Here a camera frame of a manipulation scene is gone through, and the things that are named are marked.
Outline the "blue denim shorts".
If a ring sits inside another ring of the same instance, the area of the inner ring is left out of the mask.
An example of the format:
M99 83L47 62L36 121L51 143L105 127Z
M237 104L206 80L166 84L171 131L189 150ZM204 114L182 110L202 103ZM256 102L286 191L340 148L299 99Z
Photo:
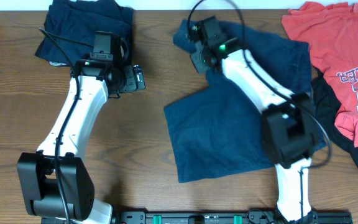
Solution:
M245 42L257 63L292 92L311 93L309 45L221 21L229 37ZM208 87L164 108L180 183L273 167L262 149L261 115L217 70Z

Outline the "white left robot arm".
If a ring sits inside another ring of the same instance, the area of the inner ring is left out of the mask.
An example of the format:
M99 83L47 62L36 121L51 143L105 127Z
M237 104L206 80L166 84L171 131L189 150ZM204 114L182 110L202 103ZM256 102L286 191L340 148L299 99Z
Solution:
M94 196L84 165L94 122L110 95L145 89L139 65L79 59L67 98L35 153L24 152L17 171L29 215L42 223L119 223L113 206Z

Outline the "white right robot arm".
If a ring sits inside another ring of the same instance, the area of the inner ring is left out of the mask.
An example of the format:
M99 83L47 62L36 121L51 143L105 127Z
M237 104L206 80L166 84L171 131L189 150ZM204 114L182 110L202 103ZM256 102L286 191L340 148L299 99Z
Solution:
M319 132L310 113L306 93L295 94L272 78L239 40L220 40L212 45L197 40L190 57L198 73L220 68L261 115L262 145L275 165L278 181L278 217L282 223L314 223L316 215L308 199L308 173Z

